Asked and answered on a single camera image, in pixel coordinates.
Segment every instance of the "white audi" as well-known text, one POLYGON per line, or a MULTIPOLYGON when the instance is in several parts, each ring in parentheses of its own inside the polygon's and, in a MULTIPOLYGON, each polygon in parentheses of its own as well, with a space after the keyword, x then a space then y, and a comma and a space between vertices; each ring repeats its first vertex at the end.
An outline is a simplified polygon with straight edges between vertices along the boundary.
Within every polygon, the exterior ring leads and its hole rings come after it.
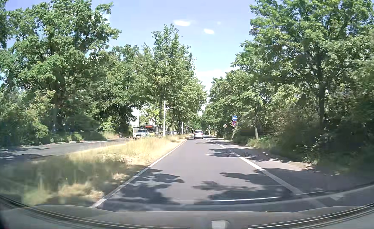
POLYGON ((146 138, 150 137, 149 132, 147 130, 137 130, 133 133, 133 138, 146 138))
POLYGON ((201 139, 204 138, 204 134, 202 133, 202 130, 196 130, 194 132, 194 139, 196 139, 196 138, 201 138, 201 139))

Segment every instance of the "cloud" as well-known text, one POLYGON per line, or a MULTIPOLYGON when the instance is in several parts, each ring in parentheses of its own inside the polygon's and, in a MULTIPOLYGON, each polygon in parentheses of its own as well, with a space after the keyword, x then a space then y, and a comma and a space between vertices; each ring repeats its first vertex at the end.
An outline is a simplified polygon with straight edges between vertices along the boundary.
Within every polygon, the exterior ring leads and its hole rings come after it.
POLYGON ((174 22, 174 24, 176 24, 178 26, 189 26, 191 24, 191 22, 182 21, 182 20, 174 20, 173 22, 174 22))
POLYGON ((110 23, 110 21, 109 21, 109 19, 110 19, 110 14, 104 14, 104 15, 103 15, 103 18, 108 19, 108 21, 106 21, 106 23, 110 23))
POLYGON ((206 34, 214 34, 214 30, 212 30, 212 29, 204 29, 204 33, 206 33, 206 34))

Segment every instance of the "silver car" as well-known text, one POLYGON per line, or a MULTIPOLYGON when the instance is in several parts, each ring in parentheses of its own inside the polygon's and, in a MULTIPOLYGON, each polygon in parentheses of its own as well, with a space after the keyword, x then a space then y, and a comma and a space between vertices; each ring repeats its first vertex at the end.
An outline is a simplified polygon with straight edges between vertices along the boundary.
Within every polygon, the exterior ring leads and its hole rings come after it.
POLYGON ((196 139, 196 138, 201 138, 201 139, 204 138, 204 134, 202 133, 202 130, 196 130, 194 132, 194 139, 196 139))

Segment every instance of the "bus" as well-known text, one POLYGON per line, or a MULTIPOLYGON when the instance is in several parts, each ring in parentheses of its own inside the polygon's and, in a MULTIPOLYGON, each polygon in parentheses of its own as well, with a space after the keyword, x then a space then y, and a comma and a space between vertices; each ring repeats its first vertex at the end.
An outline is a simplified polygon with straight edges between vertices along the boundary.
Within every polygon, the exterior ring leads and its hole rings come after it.
POLYGON ((143 127, 150 133, 150 136, 152 137, 161 135, 161 128, 158 125, 145 125, 143 127))

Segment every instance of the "asphalt road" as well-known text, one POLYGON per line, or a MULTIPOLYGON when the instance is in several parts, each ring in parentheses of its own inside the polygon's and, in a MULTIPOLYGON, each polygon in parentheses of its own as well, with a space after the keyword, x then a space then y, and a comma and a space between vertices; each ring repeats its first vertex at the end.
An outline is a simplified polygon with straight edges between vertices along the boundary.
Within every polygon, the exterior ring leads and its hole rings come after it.
POLYGON ((117 138, 106 141, 88 141, 72 143, 55 143, 41 146, 18 147, 13 149, 0 149, 0 165, 40 159, 46 156, 58 156, 67 153, 95 149, 109 145, 124 144, 128 138, 117 138))
POLYGON ((374 188, 343 195, 364 180, 306 170, 217 138, 189 138, 93 207, 109 211, 303 211, 374 202, 374 188))

